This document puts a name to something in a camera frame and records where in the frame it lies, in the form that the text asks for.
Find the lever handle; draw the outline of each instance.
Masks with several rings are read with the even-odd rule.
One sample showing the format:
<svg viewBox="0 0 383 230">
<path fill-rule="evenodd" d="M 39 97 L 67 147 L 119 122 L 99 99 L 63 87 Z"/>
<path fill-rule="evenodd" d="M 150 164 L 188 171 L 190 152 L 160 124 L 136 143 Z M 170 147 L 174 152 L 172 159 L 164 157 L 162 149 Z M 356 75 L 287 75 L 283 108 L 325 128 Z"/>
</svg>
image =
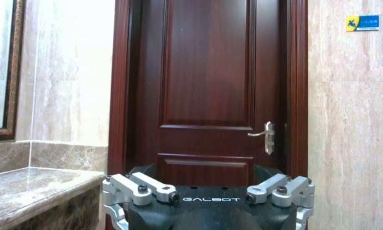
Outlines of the lever handle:
<svg viewBox="0 0 383 230">
<path fill-rule="evenodd" d="M 260 133 L 248 133 L 248 137 L 259 137 L 260 135 L 264 135 L 264 152 L 271 155 L 274 152 L 274 136 L 275 136 L 275 130 L 274 130 L 274 124 L 268 121 L 263 125 L 264 130 Z"/>
</svg>

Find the door frame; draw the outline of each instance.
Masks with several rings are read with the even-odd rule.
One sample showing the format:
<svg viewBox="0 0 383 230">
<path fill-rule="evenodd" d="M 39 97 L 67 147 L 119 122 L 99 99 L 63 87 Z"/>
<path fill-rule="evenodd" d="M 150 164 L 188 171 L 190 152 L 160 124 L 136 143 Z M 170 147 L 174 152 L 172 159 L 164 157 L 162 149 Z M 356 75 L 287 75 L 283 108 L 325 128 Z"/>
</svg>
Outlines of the door frame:
<svg viewBox="0 0 383 230">
<path fill-rule="evenodd" d="M 108 125 L 107 174 L 124 173 L 127 158 L 127 129 L 130 109 L 127 85 L 130 62 L 138 49 L 135 34 L 139 22 L 139 0 L 115 0 L 111 97 Z M 289 176 L 307 176 L 307 0 L 285 2 L 285 96 L 287 96 L 287 159 Z"/>
</svg>

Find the blue sticker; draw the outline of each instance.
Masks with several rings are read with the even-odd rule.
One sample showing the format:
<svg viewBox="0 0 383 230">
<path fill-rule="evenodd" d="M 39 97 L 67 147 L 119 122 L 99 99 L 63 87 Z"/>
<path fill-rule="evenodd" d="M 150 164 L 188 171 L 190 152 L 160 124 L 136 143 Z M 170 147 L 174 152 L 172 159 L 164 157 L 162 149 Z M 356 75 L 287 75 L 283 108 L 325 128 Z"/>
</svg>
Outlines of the blue sticker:
<svg viewBox="0 0 383 230">
<path fill-rule="evenodd" d="M 347 31 L 365 31 L 379 30 L 379 16 L 348 16 L 347 19 Z"/>
</svg>

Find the metal clamp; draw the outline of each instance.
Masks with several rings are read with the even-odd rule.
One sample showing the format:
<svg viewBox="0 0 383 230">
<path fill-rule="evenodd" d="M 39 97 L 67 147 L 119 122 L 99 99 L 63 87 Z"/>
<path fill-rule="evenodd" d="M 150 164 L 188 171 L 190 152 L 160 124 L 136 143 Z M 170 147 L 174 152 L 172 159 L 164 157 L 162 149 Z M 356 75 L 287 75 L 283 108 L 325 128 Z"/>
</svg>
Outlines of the metal clamp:
<svg viewBox="0 0 383 230">
<path fill-rule="evenodd" d="M 140 172 L 132 173 L 128 179 L 136 184 L 147 185 L 159 202 L 176 204 L 178 194 L 172 185 L 160 183 Z"/>
<path fill-rule="evenodd" d="M 151 190 L 146 185 L 136 185 L 122 175 L 116 174 L 107 176 L 102 181 L 102 197 L 103 197 L 103 210 L 111 218 L 112 228 L 116 230 L 127 230 L 128 223 L 124 219 L 123 208 L 120 203 L 144 206 L 151 202 Z"/>
<path fill-rule="evenodd" d="M 274 175 L 270 179 L 258 185 L 247 187 L 246 201 L 248 204 L 264 203 L 267 196 L 279 187 L 287 184 L 287 176 L 282 174 Z"/>
<path fill-rule="evenodd" d="M 259 137 L 260 135 L 264 135 L 264 152 L 271 155 L 274 152 L 274 136 L 275 136 L 275 130 L 274 130 L 274 124 L 268 121 L 263 125 L 264 130 L 260 133 L 248 133 L 248 137 Z"/>
<path fill-rule="evenodd" d="M 296 208 L 296 230 L 304 230 L 307 219 L 313 215 L 315 185 L 305 177 L 297 176 L 285 186 L 272 191 L 272 203 L 280 207 Z"/>
</svg>

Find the brown marble ledge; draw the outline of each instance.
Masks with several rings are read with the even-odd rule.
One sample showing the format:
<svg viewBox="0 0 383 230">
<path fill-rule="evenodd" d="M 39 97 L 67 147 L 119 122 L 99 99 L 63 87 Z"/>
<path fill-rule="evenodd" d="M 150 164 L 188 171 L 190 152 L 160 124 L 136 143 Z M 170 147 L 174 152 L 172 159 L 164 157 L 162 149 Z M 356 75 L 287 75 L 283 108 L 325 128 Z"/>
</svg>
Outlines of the brown marble ledge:
<svg viewBox="0 0 383 230">
<path fill-rule="evenodd" d="M 102 172 L 25 168 L 0 174 L 0 229 L 7 229 L 99 185 Z"/>
</svg>

